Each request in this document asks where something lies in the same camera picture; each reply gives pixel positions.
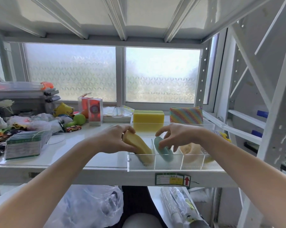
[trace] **acrylic tray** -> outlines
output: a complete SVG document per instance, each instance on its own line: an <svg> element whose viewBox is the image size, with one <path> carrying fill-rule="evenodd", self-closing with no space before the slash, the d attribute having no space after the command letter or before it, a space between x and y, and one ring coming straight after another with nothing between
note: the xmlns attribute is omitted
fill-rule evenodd
<svg viewBox="0 0 286 228"><path fill-rule="evenodd" d="M174 154L171 161L166 161L155 149L154 138L155 133L162 126L169 124L156 124L156 123L132 123L131 124L135 130L136 134L139 135L144 142L151 148L153 154L134 154L128 153L127 156L127 170L128 171L196 171L203 170L207 166L207 169L218 169L220 168L218 164L214 161L210 162L211 157L204 154L186 154L183 155L178 149ZM194 126L202 126L206 129L213 130L215 125L201 124Z"/></svg>

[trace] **shelf label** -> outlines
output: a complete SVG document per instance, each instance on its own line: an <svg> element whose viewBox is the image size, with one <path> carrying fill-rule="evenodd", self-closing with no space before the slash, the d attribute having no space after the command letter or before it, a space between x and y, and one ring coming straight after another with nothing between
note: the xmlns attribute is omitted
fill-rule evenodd
<svg viewBox="0 0 286 228"><path fill-rule="evenodd" d="M179 173L155 173L155 185L181 185L190 187L191 177Z"/></svg>

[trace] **window frame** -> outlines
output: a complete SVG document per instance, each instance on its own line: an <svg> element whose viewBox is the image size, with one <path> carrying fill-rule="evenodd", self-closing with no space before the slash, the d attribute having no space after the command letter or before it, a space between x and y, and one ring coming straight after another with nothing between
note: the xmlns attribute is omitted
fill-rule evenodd
<svg viewBox="0 0 286 228"><path fill-rule="evenodd" d="M200 58L200 64L199 64L199 69L198 69L198 82L197 82L194 104L126 102L126 89L125 89L126 87L126 67L125 67L126 66L126 46L120 46L118 44L116 46L108 45L108 46L114 46L116 48L117 101L116 102L103 102L103 105L104 106L126 105L134 109L162 110L164 112L168 112L169 108L172 106L174 107L202 106L203 110L205 110L206 112L213 112L216 92L217 92L217 87L218 87L221 61L223 57L225 35L226 35L226 30L222 30L218 36L214 69L213 69L213 74L212 74L212 81L210 84L210 95L209 95L209 101L207 105L203 104L203 99L204 99L204 91L205 91L205 84L206 84L206 75L207 75L208 64L209 64L211 40L206 41L204 44L199 45L196 48L196 49L200 49L201 58ZM19 68L20 66L19 62L13 63L14 67L17 68L18 70L18 73L16 76L17 81L29 81L31 79L29 76L28 70L27 70L26 57L24 57L25 53L24 53L23 43L31 43L31 42L11 42L12 57L19 58L18 61L21 61L21 67L22 67L22 69ZM140 46L140 44L138 44L137 46L133 46L131 44L130 47L158 48L157 46L155 47L153 46L148 47L145 45ZM76 107L76 108L78 105L77 101L63 101L63 102L73 107Z"/></svg>

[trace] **white plastic bag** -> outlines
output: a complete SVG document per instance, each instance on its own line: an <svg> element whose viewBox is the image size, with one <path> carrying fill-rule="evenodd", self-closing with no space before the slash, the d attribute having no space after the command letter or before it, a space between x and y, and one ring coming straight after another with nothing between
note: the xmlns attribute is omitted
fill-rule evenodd
<svg viewBox="0 0 286 228"><path fill-rule="evenodd" d="M44 228L101 228L118 223L123 213L118 186L71 185Z"/></svg>

